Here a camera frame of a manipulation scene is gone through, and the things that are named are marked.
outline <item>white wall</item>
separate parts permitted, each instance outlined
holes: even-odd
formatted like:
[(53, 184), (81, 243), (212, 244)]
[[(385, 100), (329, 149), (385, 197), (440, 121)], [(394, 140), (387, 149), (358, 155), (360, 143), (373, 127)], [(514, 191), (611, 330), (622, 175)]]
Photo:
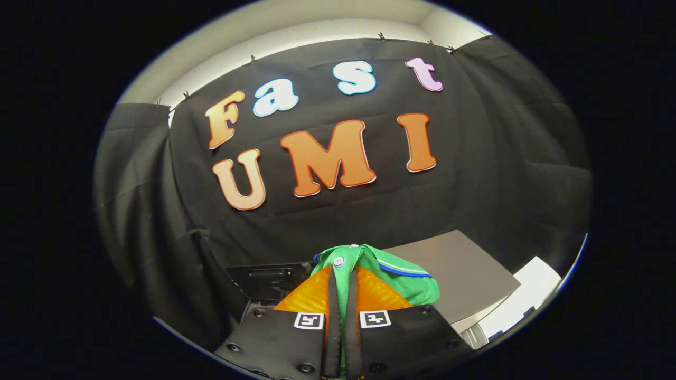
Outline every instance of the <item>white wall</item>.
[(421, 0), (263, 0), (205, 25), (152, 62), (119, 103), (171, 108), (223, 74), (286, 49), (338, 39), (377, 38), (458, 48), (491, 34), (462, 16)]
[[(337, 19), (376, 19), (417, 26), (435, 8), (435, 5), (421, 0), (257, 1), (221, 17), (215, 14), (218, 18), (185, 37), (151, 62), (135, 78), (119, 102), (151, 103), (170, 83), (198, 64), (225, 49), (269, 32), (308, 22)], [(255, 52), (247, 52), (246, 58), (249, 59), (251, 54), (259, 56)]]
[(435, 45), (452, 46), (455, 49), (492, 34), (486, 28), (444, 8), (433, 10), (420, 23), (420, 29), (432, 38)]
[(162, 104), (176, 106), (185, 97), (183, 93), (194, 92), (223, 74), (251, 61), (280, 51), (339, 39), (363, 37), (378, 38), (382, 32), (385, 38), (425, 42), (429, 36), (417, 26), (382, 20), (342, 19), (308, 22), (263, 34), (221, 51), (185, 75), (174, 81), (159, 97)]

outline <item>blue trim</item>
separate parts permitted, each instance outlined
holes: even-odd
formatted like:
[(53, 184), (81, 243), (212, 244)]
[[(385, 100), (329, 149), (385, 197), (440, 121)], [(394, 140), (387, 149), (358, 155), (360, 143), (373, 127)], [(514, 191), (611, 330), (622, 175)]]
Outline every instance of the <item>blue trim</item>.
[(563, 277), (563, 280), (561, 280), (561, 283), (556, 287), (555, 292), (559, 292), (561, 288), (563, 288), (567, 283), (568, 279), (570, 279), (571, 275), (577, 268), (577, 263), (580, 261), (580, 256), (582, 256), (582, 252), (585, 250), (585, 247), (587, 246), (587, 238), (589, 237), (589, 233), (585, 234), (585, 239), (582, 241), (582, 246), (580, 247), (580, 252), (577, 253), (577, 257), (575, 258), (575, 261), (573, 262), (573, 265), (571, 266), (571, 269), (566, 273), (566, 275)]
[(380, 264), (380, 267), (382, 270), (386, 270), (387, 272), (394, 273), (396, 275), (402, 275), (402, 276), (409, 276), (409, 277), (432, 277), (430, 275), (424, 275), (422, 273), (408, 273), (408, 272), (401, 272), (392, 268), (389, 268), (388, 266)]

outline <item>cloth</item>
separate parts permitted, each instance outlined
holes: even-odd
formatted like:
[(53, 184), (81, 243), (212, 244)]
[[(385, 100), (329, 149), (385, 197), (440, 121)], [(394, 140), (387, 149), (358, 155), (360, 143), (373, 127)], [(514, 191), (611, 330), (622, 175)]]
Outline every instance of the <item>cloth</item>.
[[(413, 306), (432, 304), (440, 297), (439, 284), (423, 267), (370, 245), (353, 244), (332, 247), (315, 255), (314, 261), (317, 266), (310, 276), (314, 276), (327, 266), (333, 266), (338, 291), (342, 341), (345, 341), (349, 278), (355, 265), (377, 275)], [(341, 379), (346, 378), (345, 368), (345, 348), (343, 347)]]

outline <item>letter m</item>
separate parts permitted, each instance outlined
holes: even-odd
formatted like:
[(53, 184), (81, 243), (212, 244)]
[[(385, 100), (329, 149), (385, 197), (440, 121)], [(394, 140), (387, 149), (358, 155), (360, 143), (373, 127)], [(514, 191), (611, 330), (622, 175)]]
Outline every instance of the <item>letter m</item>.
[(293, 190), (297, 197), (319, 193), (321, 187), (312, 180), (310, 171), (329, 189), (336, 186), (338, 169), (343, 165), (341, 185), (353, 187), (371, 183), (376, 173), (368, 167), (362, 133), (366, 126), (360, 120), (336, 124), (329, 143), (324, 149), (312, 135), (304, 130), (282, 137), (280, 145), (289, 151), (298, 186)]

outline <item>foam letter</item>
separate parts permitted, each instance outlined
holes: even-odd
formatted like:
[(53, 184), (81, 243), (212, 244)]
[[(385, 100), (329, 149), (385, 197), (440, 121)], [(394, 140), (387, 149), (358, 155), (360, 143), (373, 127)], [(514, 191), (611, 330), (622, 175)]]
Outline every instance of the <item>foam letter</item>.
[(253, 105), (253, 112), (261, 118), (277, 110), (290, 110), (298, 103), (298, 95), (293, 94), (293, 84), (283, 78), (267, 82), (254, 95), (259, 99)]
[(421, 172), (432, 169), (437, 165), (437, 159), (429, 150), (427, 137), (427, 123), (429, 118), (425, 114), (404, 114), (397, 118), (397, 122), (406, 130), (408, 138), (408, 153), (410, 160), (406, 164), (409, 172)]
[(342, 80), (338, 89), (345, 95), (367, 93), (376, 87), (376, 78), (371, 65), (364, 61), (343, 62), (333, 68), (333, 76)]
[(231, 103), (241, 103), (243, 100), (244, 93), (235, 91), (205, 112), (204, 116), (209, 118), (209, 126), (212, 131), (212, 139), (209, 141), (210, 149), (216, 149), (235, 134), (234, 129), (228, 128), (228, 122), (236, 123), (239, 111), (237, 104)]
[(246, 197), (237, 190), (232, 160), (223, 160), (212, 168), (212, 171), (218, 177), (225, 200), (228, 201), (230, 206), (238, 210), (253, 210), (259, 208), (265, 201), (265, 185), (256, 161), (259, 157), (260, 151), (258, 149), (249, 149), (237, 156), (237, 162), (244, 165), (251, 184), (251, 194)]
[(297, 197), (319, 193), (321, 187), (312, 180), (314, 172), (324, 186), (333, 189), (338, 179), (338, 168), (343, 165), (341, 185), (353, 187), (376, 180), (376, 173), (368, 167), (362, 132), (366, 126), (360, 120), (336, 124), (329, 143), (324, 149), (312, 135), (304, 130), (282, 137), (280, 145), (289, 151), (298, 186), (293, 190)]
[(434, 66), (424, 63), (423, 59), (418, 57), (407, 61), (406, 65), (413, 68), (420, 84), (423, 85), (424, 88), (434, 92), (443, 90), (443, 84), (434, 80), (432, 74), (429, 73), (430, 71), (434, 71)]

